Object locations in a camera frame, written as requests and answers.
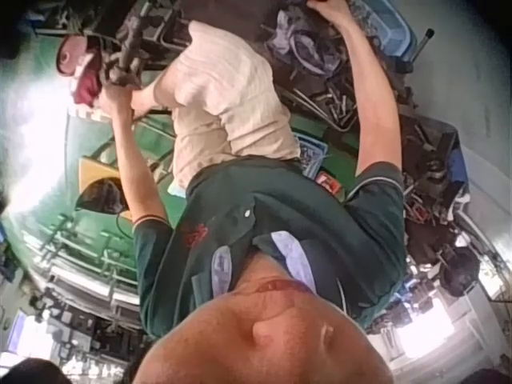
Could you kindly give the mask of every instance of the neck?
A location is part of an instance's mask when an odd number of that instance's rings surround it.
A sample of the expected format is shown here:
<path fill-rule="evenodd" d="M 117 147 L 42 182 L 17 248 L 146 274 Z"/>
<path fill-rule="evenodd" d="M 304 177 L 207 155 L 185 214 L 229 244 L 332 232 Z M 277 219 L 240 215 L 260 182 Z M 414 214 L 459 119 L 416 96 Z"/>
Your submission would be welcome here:
<path fill-rule="evenodd" d="M 237 292 L 255 290 L 264 282 L 275 279 L 293 280 L 278 262 L 263 252 L 257 252 L 247 262 L 234 290 Z"/>

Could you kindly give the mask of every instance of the red logo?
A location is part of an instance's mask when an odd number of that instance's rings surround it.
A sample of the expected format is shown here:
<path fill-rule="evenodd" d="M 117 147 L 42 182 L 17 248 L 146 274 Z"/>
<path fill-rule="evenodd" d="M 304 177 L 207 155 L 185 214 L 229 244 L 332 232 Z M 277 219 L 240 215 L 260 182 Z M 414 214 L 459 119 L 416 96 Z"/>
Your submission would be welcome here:
<path fill-rule="evenodd" d="M 208 228 L 204 224 L 199 224 L 196 230 L 185 234 L 185 244 L 191 249 L 199 244 L 208 234 Z"/>

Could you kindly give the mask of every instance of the wire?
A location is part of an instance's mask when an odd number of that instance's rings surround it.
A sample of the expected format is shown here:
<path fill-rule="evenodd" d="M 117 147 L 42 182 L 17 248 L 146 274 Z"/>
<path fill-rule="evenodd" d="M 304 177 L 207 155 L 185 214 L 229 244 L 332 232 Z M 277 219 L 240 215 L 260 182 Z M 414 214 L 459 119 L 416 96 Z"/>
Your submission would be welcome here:
<path fill-rule="evenodd" d="M 133 240 L 134 238 L 132 238 L 131 236 L 129 236 L 124 230 L 121 229 L 121 225 L 119 224 L 119 218 L 121 217 L 121 213 L 122 212 L 119 212 L 116 217 L 115 217 L 115 225 L 117 226 L 118 228 L 118 231 L 121 232 L 121 234 L 125 237 L 125 238 L 128 238 L 129 240 Z"/>

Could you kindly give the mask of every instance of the dark green polo shirt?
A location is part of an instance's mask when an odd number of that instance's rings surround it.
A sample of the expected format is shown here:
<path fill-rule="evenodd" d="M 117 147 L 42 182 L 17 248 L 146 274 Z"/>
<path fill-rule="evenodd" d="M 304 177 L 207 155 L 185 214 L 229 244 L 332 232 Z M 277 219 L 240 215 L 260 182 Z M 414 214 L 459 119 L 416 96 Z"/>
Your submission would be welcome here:
<path fill-rule="evenodd" d="M 255 249 L 368 326 L 405 277 L 402 191 L 400 170 L 384 162 L 358 176 L 344 203 L 287 162 L 204 169 L 175 230 L 154 219 L 135 227 L 145 330 L 159 338 L 232 290 Z"/>

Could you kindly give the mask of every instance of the hair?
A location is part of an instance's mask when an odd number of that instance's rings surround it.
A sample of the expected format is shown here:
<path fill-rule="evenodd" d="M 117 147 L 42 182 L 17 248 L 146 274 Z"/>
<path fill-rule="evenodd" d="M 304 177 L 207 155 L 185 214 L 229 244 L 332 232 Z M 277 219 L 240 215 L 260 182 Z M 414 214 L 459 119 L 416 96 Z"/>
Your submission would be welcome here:
<path fill-rule="evenodd" d="M 13 366 L 2 379 L 2 384 L 72 384 L 61 369 L 48 360 L 28 358 Z"/>

